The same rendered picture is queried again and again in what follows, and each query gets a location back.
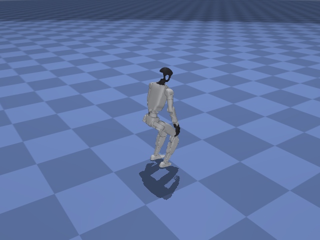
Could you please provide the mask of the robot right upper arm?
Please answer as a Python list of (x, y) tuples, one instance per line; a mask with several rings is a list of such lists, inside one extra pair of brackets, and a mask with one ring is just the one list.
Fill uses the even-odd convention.
[(174, 95), (174, 91), (168, 87), (164, 88), (164, 94), (166, 95), (167, 98), (167, 112), (172, 113), (173, 112), (173, 95)]

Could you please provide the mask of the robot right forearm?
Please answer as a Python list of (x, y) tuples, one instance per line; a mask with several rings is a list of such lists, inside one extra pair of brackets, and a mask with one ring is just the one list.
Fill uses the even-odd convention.
[(176, 116), (176, 111), (175, 111), (175, 107), (172, 107), (172, 113), (169, 114), (172, 120), (173, 125), (176, 124), (176, 126), (179, 125), (177, 116)]

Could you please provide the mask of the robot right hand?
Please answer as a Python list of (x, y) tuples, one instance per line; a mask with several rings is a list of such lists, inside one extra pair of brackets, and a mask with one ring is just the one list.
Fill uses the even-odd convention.
[(176, 135), (174, 135), (174, 137), (176, 137), (180, 133), (180, 127), (179, 127), (179, 125), (177, 126), (175, 123), (173, 124), (173, 126), (174, 126), (175, 132), (176, 132)]

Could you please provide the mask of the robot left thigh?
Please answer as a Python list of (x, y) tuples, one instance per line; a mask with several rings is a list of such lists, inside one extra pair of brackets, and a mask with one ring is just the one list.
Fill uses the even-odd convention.
[[(149, 115), (149, 113), (147, 113), (147, 114), (143, 117), (143, 120), (142, 120), (143, 122), (146, 122), (146, 116), (147, 116), (147, 115)], [(159, 119), (159, 121), (160, 121), (160, 119)], [(159, 133), (159, 135), (160, 135), (161, 137), (165, 137), (165, 136), (167, 135), (167, 133), (165, 133), (164, 131), (162, 131), (162, 132), (159, 131), (158, 133)]]

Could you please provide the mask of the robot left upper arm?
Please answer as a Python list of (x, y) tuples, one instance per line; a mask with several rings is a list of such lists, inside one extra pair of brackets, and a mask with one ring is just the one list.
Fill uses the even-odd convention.
[(151, 87), (152, 87), (152, 84), (153, 84), (153, 83), (154, 83), (154, 82), (150, 82), (150, 83), (149, 83), (149, 90), (148, 90), (148, 95), (147, 95), (147, 101), (148, 101), (149, 94), (150, 94)]

